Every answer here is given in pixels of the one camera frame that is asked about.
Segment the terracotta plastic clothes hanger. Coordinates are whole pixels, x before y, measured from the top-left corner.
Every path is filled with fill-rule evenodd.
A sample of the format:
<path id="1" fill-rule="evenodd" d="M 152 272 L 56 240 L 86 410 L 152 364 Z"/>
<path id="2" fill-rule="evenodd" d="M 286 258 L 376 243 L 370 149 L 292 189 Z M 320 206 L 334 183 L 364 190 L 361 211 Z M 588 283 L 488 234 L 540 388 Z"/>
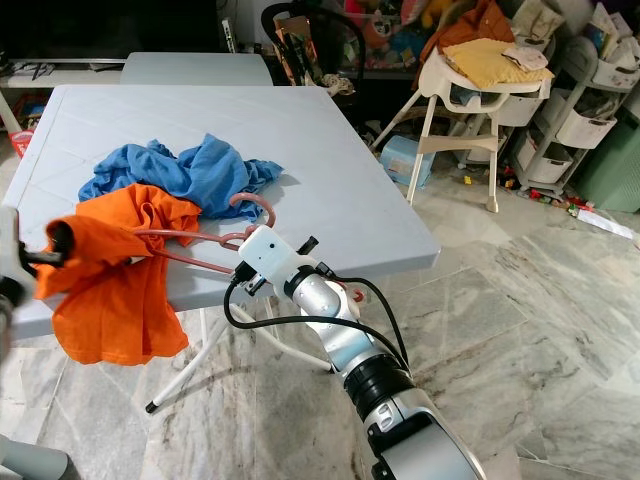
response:
<path id="1" fill-rule="evenodd" d="M 251 234 L 255 233 L 257 229 L 260 227 L 274 227 L 275 219 L 274 219 L 274 209 L 273 206 L 269 204 L 268 201 L 265 200 L 264 197 L 260 195 L 255 195 L 255 193 L 237 193 L 237 195 L 233 195 L 230 197 L 229 205 L 236 206 L 238 204 L 242 204 L 242 202 L 252 202 L 257 206 L 260 206 L 262 211 L 265 214 L 265 223 L 264 224 L 250 224 L 247 225 L 246 228 L 241 230 L 241 232 L 233 232 L 227 234 L 209 234 L 202 232 L 192 232 L 192 230 L 170 230 L 170 229 L 138 229 L 133 230 L 134 236 L 138 237 L 164 237 L 164 238 L 180 238 L 180 239 L 198 239 L 198 241 L 209 241 L 214 242 L 216 244 L 220 244 L 224 250 L 229 251 L 238 251 L 239 244 L 233 244 L 233 241 L 246 241 L 246 239 L 250 238 Z M 215 273 L 234 275 L 234 268 L 224 268 L 224 266 L 219 266 L 215 264 L 210 264 L 210 262 L 205 262 L 198 259 L 193 259 L 193 257 L 178 255 L 178 253 L 172 253 L 168 250 L 165 250 L 164 247 L 148 247 L 148 251 L 154 253 L 156 256 L 164 257 L 164 259 L 169 259 L 172 261 L 178 262 L 186 262 L 189 265 L 195 265 L 197 268 L 204 268 L 207 270 L 215 271 Z"/>

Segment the orange printed t-shirt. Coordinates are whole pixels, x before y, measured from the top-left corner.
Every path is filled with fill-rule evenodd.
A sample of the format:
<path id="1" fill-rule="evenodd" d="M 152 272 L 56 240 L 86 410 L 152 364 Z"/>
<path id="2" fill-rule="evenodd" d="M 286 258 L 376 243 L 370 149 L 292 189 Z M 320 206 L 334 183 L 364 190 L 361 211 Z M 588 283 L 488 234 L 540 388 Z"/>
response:
<path id="1" fill-rule="evenodd" d="M 37 266 L 36 297 L 61 294 L 52 314 L 60 347 L 78 364 L 147 364 L 188 346 L 166 293 L 164 239 L 138 230 L 197 232 L 201 207 L 155 186 L 116 189 L 79 202 L 46 225 L 47 238 L 68 227 L 74 241 L 60 268 Z"/>

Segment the red white carton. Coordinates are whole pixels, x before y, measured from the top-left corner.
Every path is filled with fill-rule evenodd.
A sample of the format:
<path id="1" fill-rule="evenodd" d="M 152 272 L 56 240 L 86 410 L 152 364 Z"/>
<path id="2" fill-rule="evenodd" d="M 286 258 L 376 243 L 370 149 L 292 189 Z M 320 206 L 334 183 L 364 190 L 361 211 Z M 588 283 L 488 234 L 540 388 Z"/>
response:
<path id="1" fill-rule="evenodd" d="M 32 141 L 33 136 L 35 136 L 33 131 L 18 131 L 9 134 L 10 145 L 12 145 L 18 157 L 26 155 L 29 142 Z"/>

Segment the blue crumpled cloth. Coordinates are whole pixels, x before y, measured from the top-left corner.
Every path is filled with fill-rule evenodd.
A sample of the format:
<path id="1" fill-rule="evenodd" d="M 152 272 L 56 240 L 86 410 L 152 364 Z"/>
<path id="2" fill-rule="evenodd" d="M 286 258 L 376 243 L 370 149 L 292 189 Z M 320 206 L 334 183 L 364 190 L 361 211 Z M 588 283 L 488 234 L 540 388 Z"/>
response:
<path id="1" fill-rule="evenodd" d="M 127 143 L 93 166 L 90 180 L 79 188 L 78 200 L 142 184 L 191 201 L 202 210 L 202 219 L 255 220 L 262 214 L 260 206 L 233 205 L 230 200 L 238 193 L 257 195 L 283 172 L 283 166 L 274 161 L 242 157 L 214 134 L 206 134 L 200 145 L 179 154 L 156 140 L 147 145 Z"/>

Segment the white low tv shelf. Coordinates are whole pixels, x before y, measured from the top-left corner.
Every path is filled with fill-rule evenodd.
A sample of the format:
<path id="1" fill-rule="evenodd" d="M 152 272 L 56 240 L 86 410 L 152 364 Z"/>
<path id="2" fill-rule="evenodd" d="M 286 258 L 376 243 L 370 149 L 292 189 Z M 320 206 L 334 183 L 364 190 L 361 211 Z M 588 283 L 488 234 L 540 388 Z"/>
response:
<path id="1" fill-rule="evenodd" d="M 124 61 L 5 61 L 1 69 L 3 90 L 45 90 L 63 84 L 115 84 Z"/>

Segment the light blue plastic box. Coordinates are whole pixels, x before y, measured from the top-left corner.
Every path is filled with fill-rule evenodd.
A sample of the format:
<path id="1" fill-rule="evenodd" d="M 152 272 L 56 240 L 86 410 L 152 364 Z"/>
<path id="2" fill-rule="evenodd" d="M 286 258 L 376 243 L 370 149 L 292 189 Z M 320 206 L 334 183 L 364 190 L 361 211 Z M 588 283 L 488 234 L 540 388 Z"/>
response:
<path id="1" fill-rule="evenodd" d="M 381 147 L 380 164 L 394 183 L 401 184 L 401 186 L 407 186 L 410 183 L 417 147 L 419 147 L 419 142 L 404 137 L 402 134 L 390 137 Z M 424 188 L 429 182 L 435 156 L 435 154 L 422 156 L 417 189 Z"/>

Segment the black television screen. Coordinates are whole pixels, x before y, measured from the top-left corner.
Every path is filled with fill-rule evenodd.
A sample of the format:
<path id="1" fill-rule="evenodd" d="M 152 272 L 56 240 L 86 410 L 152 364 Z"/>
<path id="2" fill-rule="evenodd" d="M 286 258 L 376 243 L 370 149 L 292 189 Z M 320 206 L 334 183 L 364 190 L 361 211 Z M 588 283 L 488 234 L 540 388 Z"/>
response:
<path id="1" fill-rule="evenodd" d="M 12 59 L 227 51 L 218 0 L 1 0 L 0 26 Z"/>

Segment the white beige baby high chair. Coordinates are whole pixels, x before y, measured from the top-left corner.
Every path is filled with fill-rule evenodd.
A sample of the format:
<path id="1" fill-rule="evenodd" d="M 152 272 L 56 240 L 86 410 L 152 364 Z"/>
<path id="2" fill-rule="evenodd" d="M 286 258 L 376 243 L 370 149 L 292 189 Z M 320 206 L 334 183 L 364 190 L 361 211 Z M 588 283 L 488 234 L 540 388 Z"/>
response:
<path id="1" fill-rule="evenodd" d="M 422 60 L 419 83 L 410 100 L 402 106 L 387 127 L 371 143 L 372 150 L 378 151 L 392 129 L 407 118 L 413 105 L 420 99 L 428 100 L 426 113 L 422 116 L 422 129 L 419 146 L 410 175 L 410 188 L 406 200 L 412 204 L 415 198 L 417 183 L 422 170 L 422 160 L 428 154 L 440 151 L 486 150 L 489 152 L 489 180 L 486 210 L 499 212 L 498 204 L 498 163 L 499 163 L 499 128 L 497 113 L 515 93 L 536 93 L 539 99 L 547 99 L 550 92 L 550 78 L 532 82 L 497 83 L 489 87 L 477 86 L 448 63 L 439 49 L 434 49 Z M 490 120 L 490 129 L 486 134 L 465 134 L 465 136 L 448 136 L 448 134 L 431 134 L 431 124 L 435 111 L 444 108 L 448 113 L 466 115 L 484 115 Z"/>

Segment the yellow folded cloth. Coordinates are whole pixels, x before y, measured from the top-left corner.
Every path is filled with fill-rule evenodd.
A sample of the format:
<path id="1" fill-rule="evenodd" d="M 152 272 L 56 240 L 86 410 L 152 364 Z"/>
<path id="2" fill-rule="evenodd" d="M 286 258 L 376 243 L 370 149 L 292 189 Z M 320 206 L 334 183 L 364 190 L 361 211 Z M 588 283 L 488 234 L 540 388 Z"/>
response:
<path id="1" fill-rule="evenodd" d="M 494 38 L 476 38 L 444 47 L 443 55 L 451 67 L 477 87 L 543 82 L 553 77 L 543 52 Z"/>

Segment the rust orange garment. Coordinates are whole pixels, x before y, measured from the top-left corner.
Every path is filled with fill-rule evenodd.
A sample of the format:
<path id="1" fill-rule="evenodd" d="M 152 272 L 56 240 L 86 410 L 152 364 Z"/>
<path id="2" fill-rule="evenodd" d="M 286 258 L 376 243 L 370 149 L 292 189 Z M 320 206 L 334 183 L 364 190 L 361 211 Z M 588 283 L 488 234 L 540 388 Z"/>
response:
<path id="1" fill-rule="evenodd" d="M 465 10 L 452 20 L 443 20 L 442 24 L 426 41 L 419 58 L 425 61 L 436 47 L 449 47 L 466 44 L 476 38 L 493 38 L 493 40 L 513 44 L 513 33 L 506 14 L 503 13 L 498 0 L 457 0 Z"/>

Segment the white paper sheet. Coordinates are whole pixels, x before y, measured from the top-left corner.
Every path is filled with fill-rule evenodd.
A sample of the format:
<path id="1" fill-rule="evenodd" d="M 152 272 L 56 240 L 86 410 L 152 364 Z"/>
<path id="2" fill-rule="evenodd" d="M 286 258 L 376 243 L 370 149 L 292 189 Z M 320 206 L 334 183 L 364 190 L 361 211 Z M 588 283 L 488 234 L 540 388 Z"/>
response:
<path id="1" fill-rule="evenodd" d="M 604 218 L 604 216 L 598 214 L 598 212 L 585 210 L 585 209 L 577 209 L 573 212 L 573 216 L 579 219 L 580 221 L 584 221 L 584 223 L 593 225 L 593 227 L 608 230 L 609 233 L 616 234 L 616 236 L 621 236 L 626 239 L 630 239 L 630 241 L 635 241 L 636 233 L 635 230 L 631 228 L 625 227 L 617 221 L 613 221 L 609 218 Z"/>

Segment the white drawer trolley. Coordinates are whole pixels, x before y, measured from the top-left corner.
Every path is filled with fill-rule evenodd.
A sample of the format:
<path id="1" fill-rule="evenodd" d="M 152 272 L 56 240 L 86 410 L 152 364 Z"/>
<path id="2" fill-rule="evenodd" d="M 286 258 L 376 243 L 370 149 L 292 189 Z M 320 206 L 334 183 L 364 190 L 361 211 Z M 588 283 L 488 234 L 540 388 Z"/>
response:
<path id="1" fill-rule="evenodd" d="M 612 131 L 618 110 L 640 84 L 640 41 L 609 47 L 573 38 L 553 61 L 552 91 L 516 138 L 512 163 L 521 191 L 561 198 L 572 174 Z"/>

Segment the green plastic bin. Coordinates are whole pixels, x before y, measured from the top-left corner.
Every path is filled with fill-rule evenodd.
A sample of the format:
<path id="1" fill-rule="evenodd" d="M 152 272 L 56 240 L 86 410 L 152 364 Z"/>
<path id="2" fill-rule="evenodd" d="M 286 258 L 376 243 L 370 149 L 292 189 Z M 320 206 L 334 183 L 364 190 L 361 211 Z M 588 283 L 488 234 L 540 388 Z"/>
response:
<path id="1" fill-rule="evenodd" d="M 595 209 L 640 212 L 640 120 L 623 111 L 572 179 L 577 196 Z"/>

